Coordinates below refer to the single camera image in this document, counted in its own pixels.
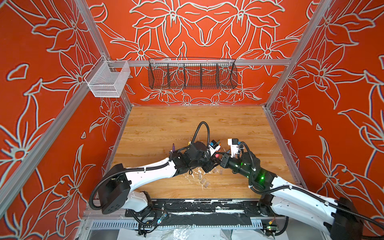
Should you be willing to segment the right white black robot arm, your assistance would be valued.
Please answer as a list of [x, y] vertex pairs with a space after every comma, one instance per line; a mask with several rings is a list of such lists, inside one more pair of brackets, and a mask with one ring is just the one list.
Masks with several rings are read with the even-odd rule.
[[332, 240], [382, 240], [383, 236], [365, 236], [364, 222], [383, 229], [384, 225], [361, 215], [354, 204], [340, 197], [312, 193], [289, 183], [276, 174], [261, 168], [253, 153], [245, 152], [240, 159], [223, 153], [221, 167], [246, 177], [249, 188], [267, 201], [260, 210], [273, 212], [312, 226]]

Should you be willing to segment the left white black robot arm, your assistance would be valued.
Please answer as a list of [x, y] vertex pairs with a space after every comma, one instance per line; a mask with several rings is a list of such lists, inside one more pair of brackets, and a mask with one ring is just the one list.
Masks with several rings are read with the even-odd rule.
[[206, 173], [215, 168], [212, 157], [220, 150], [219, 142], [211, 141], [206, 146], [202, 142], [171, 151], [170, 155], [153, 164], [136, 168], [125, 168], [122, 164], [112, 167], [91, 192], [89, 206], [108, 215], [119, 209], [141, 212], [151, 204], [146, 192], [136, 189], [161, 180], [183, 175], [195, 168]]

